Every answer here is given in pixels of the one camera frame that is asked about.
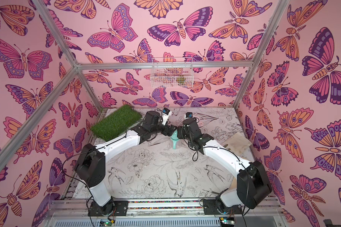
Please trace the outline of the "teal bottle cap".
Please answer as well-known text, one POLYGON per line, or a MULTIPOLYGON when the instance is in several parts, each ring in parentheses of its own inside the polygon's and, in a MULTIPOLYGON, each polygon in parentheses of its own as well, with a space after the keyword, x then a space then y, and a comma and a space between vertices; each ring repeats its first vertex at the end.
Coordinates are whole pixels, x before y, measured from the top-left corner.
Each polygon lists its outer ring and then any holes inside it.
POLYGON ((171 135, 171 139, 174 140, 174 141, 179 140, 179 138, 178 138, 178 130, 177 129, 171 135))

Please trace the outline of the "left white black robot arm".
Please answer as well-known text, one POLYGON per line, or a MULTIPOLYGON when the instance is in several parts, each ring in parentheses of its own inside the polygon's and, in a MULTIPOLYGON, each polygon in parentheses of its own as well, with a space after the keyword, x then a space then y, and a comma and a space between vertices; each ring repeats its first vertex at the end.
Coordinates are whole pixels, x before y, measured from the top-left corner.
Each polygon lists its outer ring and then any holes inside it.
POLYGON ((172 111, 164 108, 160 113, 148 111, 143 121, 108 142, 99 145, 87 144, 82 148, 75 166, 75 172, 89 189, 93 203, 89 212, 102 216, 115 212, 114 200, 105 184, 106 166, 116 155, 123 151, 149 141, 152 135, 161 133, 171 137, 177 127, 168 125, 172 111))

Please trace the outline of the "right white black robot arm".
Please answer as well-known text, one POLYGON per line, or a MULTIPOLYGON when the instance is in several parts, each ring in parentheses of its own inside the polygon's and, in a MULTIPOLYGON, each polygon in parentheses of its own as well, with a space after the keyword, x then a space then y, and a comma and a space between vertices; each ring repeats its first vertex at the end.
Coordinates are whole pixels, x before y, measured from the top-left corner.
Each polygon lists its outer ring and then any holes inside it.
POLYGON ((191 150, 212 158, 235 177, 236 188, 225 189, 216 197, 215 205, 220 213, 239 205, 255 209, 272 192, 261 162, 248 161, 224 148, 214 137, 201 132, 195 118, 185 119, 178 134, 178 138, 187 140, 191 150))

